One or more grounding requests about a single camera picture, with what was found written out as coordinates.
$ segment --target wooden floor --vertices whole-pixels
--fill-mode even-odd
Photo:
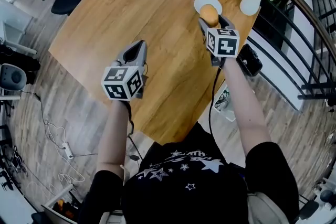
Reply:
[[[66,141],[75,155],[96,153],[107,118],[107,108],[95,101],[48,52],[57,31],[67,19],[66,16],[50,12],[53,1],[16,0],[14,3],[35,17],[23,43],[38,51],[37,58],[41,62],[36,83],[26,86],[25,91],[36,92],[41,96],[45,119],[56,126],[64,126]],[[335,116],[327,113],[323,101],[306,101],[302,112],[295,111],[261,76],[251,79],[250,84],[264,109],[271,137],[279,143],[296,177],[300,193],[312,197],[314,182],[323,174],[334,154],[333,149],[325,145],[325,139],[336,126]],[[14,105],[12,117],[6,118],[5,122],[26,165],[43,185],[31,172],[28,172],[28,177],[22,174],[17,177],[23,193],[40,209],[40,205],[52,197],[50,192],[56,193],[67,185],[65,180],[61,185],[59,173],[69,174],[77,180],[82,178],[58,155],[53,143],[46,138],[38,100],[32,94],[22,93],[22,99]],[[200,122],[208,131],[207,111],[204,111]],[[244,166],[236,122],[229,122],[213,112],[212,127],[218,146],[227,160]],[[56,143],[62,144],[62,130],[50,130]],[[152,143],[150,138],[140,132],[134,134],[134,141],[142,155],[145,155]],[[127,154],[133,153],[134,148],[128,144]],[[83,198],[90,187],[96,159],[94,155],[75,157],[70,161],[85,177],[84,182],[74,182],[79,198]],[[126,167],[133,174],[138,165],[126,157]]]

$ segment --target power strip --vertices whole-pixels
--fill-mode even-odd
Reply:
[[[73,154],[72,154],[72,151],[70,149],[68,142],[63,143],[63,147],[65,150],[65,153],[67,154],[68,159],[73,159],[74,157],[73,157]]]

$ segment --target black and white cube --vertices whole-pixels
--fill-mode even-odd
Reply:
[[[143,82],[139,67],[106,67],[101,85],[109,99],[130,101]]]
[[[206,47],[214,56],[237,58],[239,31],[233,29],[208,28]]]

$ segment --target star print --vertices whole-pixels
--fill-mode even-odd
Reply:
[[[163,171],[163,167],[160,170],[152,171],[151,173],[153,175],[149,179],[156,177],[160,181],[162,180],[163,176],[167,176],[168,175],[166,172]]]
[[[195,184],[189,184],[185,186],[188,190],[195,189]]]
[[[201,162],[205,165],[205,167],[203,167],[202,170],[210,169],[214,171],[215,173],[218,173],[220,165],[224,165],[220,162],[219,159],[213,159],[212,161],[201,160]]]
[[[186,171],[188,168],[189,167],[187,164],[182,164],[180,169],[182,169],[183,171]]]
[[[206,157],[192,157],[190,158],[191,161],[202,161],[204,160]]]
[[[149,172],[154,171],[154,170],[155,170],[154,168],[145,169],[144,171],[138,173],[137,176],[143,174],[143,177],[146,177]]]
[[[173,159],[171,162],[177,163],[177,162],[180,162],[180,161],[182,161],[184,159],[185,159],[185,157],[183,156],[183,157],[180,157],[180,158],[177,158],[177,159]]]
[[[205,153],[202,151],[191,151],[188,152],[187,155],[192,155],[192,156],[205,156]]]
[[[170,152],[170,154],[172,154],[172,157],[179,156],[181,153],[182,153],[182,152],[178,152],[178,151]]]

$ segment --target black t-shirt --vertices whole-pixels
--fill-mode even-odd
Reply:
[[[104,212],[115,209],[127,223],[248,223],[247,188],[266,194],[295,219],[298,188],[277,144],[255,146],[239,170],[226,163],[199,124],[191,133],[181,143],[150,149],[125,186],[114,173],[97,172],[78,223],[99,223]]]

